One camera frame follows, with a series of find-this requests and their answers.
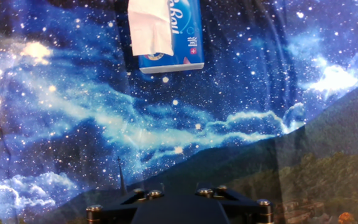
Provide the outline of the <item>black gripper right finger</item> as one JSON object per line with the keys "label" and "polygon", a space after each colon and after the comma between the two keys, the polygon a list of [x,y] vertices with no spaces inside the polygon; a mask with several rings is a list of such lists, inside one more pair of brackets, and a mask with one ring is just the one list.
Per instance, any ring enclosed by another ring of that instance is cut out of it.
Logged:
{"label": "black gripper right finger", "polygon": [[252,200],[226,185],[197,185],[195,195],[216,203],[216,213],[222,215],[226,223],[239,217],[240,223],[274,224],[273,203],[267,199]]}

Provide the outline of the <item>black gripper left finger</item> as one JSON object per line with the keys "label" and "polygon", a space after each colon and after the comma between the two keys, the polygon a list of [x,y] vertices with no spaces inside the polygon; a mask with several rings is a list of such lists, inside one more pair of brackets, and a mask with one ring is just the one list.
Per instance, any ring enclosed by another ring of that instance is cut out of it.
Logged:
{"label": "black gripper left finger", "polygon": [[86,208],[86,221],[88,224],[113,223],[120,219],[132,219],[136,211],[144,202],[163,197],[163,190],[134,189],[123,195],[112,205],[90,205]]}

